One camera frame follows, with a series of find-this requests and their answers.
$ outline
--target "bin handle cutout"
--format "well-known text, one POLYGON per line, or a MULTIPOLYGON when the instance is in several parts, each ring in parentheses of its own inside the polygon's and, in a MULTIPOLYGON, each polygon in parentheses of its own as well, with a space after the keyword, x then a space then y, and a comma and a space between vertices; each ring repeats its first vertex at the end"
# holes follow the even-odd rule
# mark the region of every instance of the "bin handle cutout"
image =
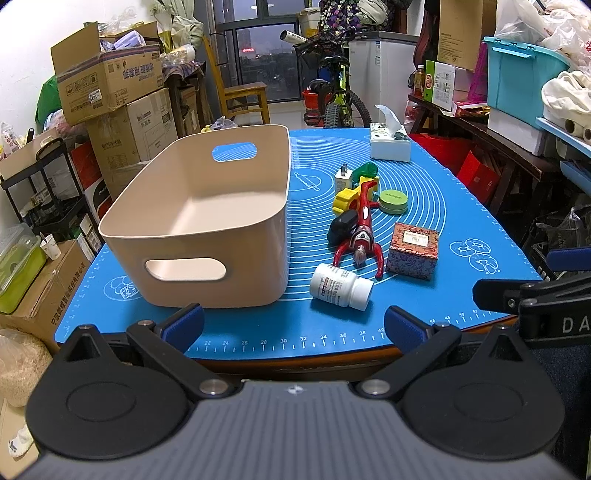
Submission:
POLYGON ((215 161, 250 160, 256 157, 256 145, 251 142, 218 145, 212 150, 215 161))
POLYGON ((226 266, 208 257, 148 260, 146 270, 161 281, 217 281, 226 276, 226 266))

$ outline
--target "metal screw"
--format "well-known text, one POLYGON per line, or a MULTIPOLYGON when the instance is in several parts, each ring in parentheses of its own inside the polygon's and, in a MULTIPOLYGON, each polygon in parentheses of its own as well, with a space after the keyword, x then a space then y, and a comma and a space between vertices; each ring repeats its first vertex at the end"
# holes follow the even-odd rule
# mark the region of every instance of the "metal screw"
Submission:
POLYGON ((537 299, 525 299, 525 300, 521 300, 521 306, 522 307, 531 307, 532 305, 535 305, 536 303, 538 303, 537 299))
POLYGON ((367 395, 384 395, 390 390, 390 384, 379 378, 371 378, 361 384, 361 390, 367 395))
POLYGON ((221 395, 227 392, 229 385, 219 378, 210 378, 203 380, 199 385, 199 390, 206 395, 221 395))

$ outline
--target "yellow toy block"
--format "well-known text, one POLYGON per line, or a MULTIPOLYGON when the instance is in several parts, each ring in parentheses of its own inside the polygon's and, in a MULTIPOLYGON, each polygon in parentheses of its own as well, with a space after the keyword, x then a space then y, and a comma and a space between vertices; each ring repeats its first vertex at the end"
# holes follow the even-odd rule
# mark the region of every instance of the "yellow toy block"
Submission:
POLYGON ((344 189, 337 193, 333 202, 333 213, 335 215, 340 215, 349 210, 351 203, 355 200, 359 200, 359 193, 359 188, 356 188, 355 190, 344 189))
POLYGON ((375 187, 371 187, 368 190, 368 200, 370 202, 373 202, 374 201, 374 193, 375 192, 378 192, 379 193, 379 176, 376 176, 373 179, 370 179, 369 177, 360 176, 360 178, 359 178, 359 187, 357 187, 359 189, 359 193, 361 193, 361 184, 363 182, 365 182, 365 181, 372 181, 372 180, 375 180, 376 182, 378 182, 378 184, 375 187))

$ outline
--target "red ultraman figure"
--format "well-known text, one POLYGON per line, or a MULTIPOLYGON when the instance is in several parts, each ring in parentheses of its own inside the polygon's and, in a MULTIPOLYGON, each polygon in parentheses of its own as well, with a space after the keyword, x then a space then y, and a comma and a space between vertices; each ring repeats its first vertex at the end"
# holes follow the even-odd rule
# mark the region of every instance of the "red ultraman figure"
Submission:
POLYGON ((384 254, 380 244, 374 241, 374 232, 371 227, 371 209, 379 207, 379 204, 368 200, 368 190, 377 184, 376 181, 366 181, 361 184, 361 194, 359 195, 357 207, 359 226, 350 240, 345 240, 339 245, 335 252, 333 265, 338 267, 341 257, 346 253, 353 252, 353 262, 357 268, 360 268, 364 265, 368 255, 373 254, 378 264, 378 272, 375 274, 375 278, 381 280, 384 274, 384 254))

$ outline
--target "blue silicone mat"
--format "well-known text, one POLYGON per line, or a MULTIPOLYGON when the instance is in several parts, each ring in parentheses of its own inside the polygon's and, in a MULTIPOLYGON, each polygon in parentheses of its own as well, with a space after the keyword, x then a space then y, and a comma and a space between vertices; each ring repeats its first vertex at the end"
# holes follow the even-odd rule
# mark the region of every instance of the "blue silicone mat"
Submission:
MULTIPOLYGON (((285 294, 265 307, 207 310, 205 330, 188 356, 273 359, 388 345, 383 327, 390 305, 399 305, 428 322, 474 327, 502 317, 476 308, 472 301, 476 280, 539 279, 489 212, 449 170, 413 143, 410 163, 376 161, 380 188, 406 193, 408 210, 402 216, 373 210, 374 234, 387 255, 395 222, 439 231, 439 261, 433 279, 386 273, 382 281, 375 281, 375 260, 370 258, 358 271, 375 281, 365 312, 312 300, 308 291, 312 273, 319 263, 330 264, 333 258, 326 234, 335 217, 331 210, 335 173, 343 162, 355 168, 369 160, 369 130, 311 129, 292 131, 290 137, 287 229, 291 258, 285 294)), ((248 158, 254 153, 244 145, 216 150, 217 160, 248 158)), ((341 266, 353 270, 350 255, 341 266)), ((134 321, 160 321, 173 311, 147 303, 105 245, 86 273, 55 339, 64 342, 83 323, 94 323, 102 332, 123 332, 134 321)))

